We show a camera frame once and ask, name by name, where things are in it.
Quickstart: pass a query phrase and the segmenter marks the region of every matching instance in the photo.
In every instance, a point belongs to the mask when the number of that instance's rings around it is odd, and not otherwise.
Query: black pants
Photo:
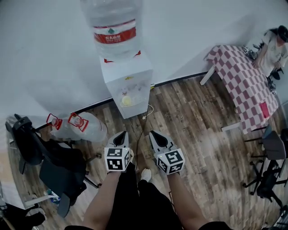
[[[31,230],[34,226],[38,226],[45,221],[44,215],[40,212],[28,217],[26,216],[31,209],[35,208],[38,208],[38,205],[23,210],[8,204],[7,209],[4,212],[4,216],[11,222],[16,230]]]
[[[130,163],[119,178],[106,229],[180,230],[182,225],[170,200],[152,183],[141,180],[137,186],[135,166]]]

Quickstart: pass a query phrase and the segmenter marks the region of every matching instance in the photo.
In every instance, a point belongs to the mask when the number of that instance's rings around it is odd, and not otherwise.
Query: black chair
[[[251,165],[253,165],[254,171],[256,172],[256,179],[248,185],[243,184],[243,187],[247,188],[252,184],[256,183],[254,191],[250,192],[250,195],[254,195],[255,191],[257,191],[257,196],[261,198],[267,198],[270,202],[272,202],[273,198],[280,206],[280,213],[281,215],[283,215],[288,210],[288,206],[283,206],[281,200],[274,193],[273,187],[280,184],[284,184],[284,186],[286,186],[288,179],[277,181],[277,178],[282,174],[285,168],[286,161],[284,160],[282,167],[279,167],[278,163],[275,160],[271,160],[268,169],[262,175],[261,172],[263,171],[264,163],[265,162],[263,161],[260,172],[257,170],[256,166],[253,163],[250,163]]]
[[[84,181],[95,188],[101,186],[101,184],[94,184],[86,177],[89,174],[86,171],[87,163],[95,158],[101,158],[101,154],[96,154],[85,161],[79,149],[72,149],[68,145],[62,147],[61,142],[55,140],[45,142],[36,134],[32,122],[27,117],[20,118],[17,115],[15,117],[19,120],[13,128],[7,123],[6,128],[14,135],[14,140],[23,157],[24,163],[20,161],[19,170],[23,174],[26,163],[35,165],[43,161],[39,177],[61,198],[58,214],[65,217],[70,206],[75,204],[77,197],[86,189]]]
[[[269,160],[280,160],[286,158],[285,145],[276,131],[272,131],[263,140],[264,155],[253,155],[252,158],[267,157]]]
[[[17,121],[13,127],[8,122],[5,123],[5,126],[20,151],[19,171],[23,174],[26,164],[38,165],[42,162],[43,151],[45,149],[41,143],[42,139],[32,127],[32,122],[29,118],[22,118],[17,114],[14,116]]]
[[[58,215],[65,217],[74,205],[77,197],[87,188],[84,181],[95,188],[101,184],[94,184],[86,175],[86,164],[79,149],[61,147],[56,141],[45,143],[47,152],[41,165],[39,177],[43,183],[61,198]]]
[[[257,130],[262,130],[262,129],[265,129],[262,137],[258,137],[258,138],[254,138],[254,139],[250,139],[250,140],[245,140],[244,142],[253,142],[253,141],[263,140],[272,132],[272,127],[269,124],[265,127],[254,129],[252,132],[257,131]]]

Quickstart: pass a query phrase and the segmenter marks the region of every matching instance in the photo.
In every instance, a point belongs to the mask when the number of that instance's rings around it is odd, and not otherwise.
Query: cable
[[[147,114],[148,114],[148,110],[147,110],[147,112],[146,112],[145,123],[144,123],[144,126],[143,126],[143,128],[142,128],[142,132],[141,132],[141,134],[140,134],[140,136],[139,136],[139,138],[138,138],[138,140],[137,140],[137,144],[136,144],[136,167],[135,167],[135,172],[136,172],[137,166],[138,166],[138,145],[139,145],[140,138],[141,138],[141,136],[142,136],[142,134],[143,134],[143,132],[144,132],[145,126],[146,126],[147,116],[148,116]]]
[[[152,105],[150,105],[150,104],[148,104],[151,108],[152,108],[152,111],[150,112],[150,113],[148,113],[148,114],[146,114],[146,116],[143,116],[142,117],[142,119],[143,120],[145,120],[146,118],[147,118],[147,116],[149,116],[151,113],[153,113],[153,111],[154,111],[154,107],[152,106]]]

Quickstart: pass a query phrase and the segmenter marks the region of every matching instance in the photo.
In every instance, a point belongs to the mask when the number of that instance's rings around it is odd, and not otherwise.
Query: chair wheel
[[[101,153],[97,153],[96,154],[96,158],[101,159],[102,158],[102,154]]]

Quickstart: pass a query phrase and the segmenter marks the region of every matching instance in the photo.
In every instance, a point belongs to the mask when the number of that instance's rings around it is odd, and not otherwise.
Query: table leg
[[[29,201],[26,201],[25,202],[25,206],[26,207],[29,207],[29,206],[32,206],[36,203],[39,203],[39,202],[42,202],[44,200],[47,200],[49,198],[54,198],[55,196],[52,196],[52,195],[46,195],[46,196],[41,196],[39,198],[36,198],[36,199],[32,199],[32,200],[29,200]]]
[[[215,65],[213,65],[211,69],[208,71],[208,73],[203,77],[203,79],[200,81],[200,85],[204,85],[214,72],[215,72]]]
[[[231,130],[231,129],[234,129],[234,128],[238,128],[240,126],[240,124],[241,124],[241,122],[237,122],[237,123],[222,127],[221,128],[222,132],[227,131],[227,130]]]

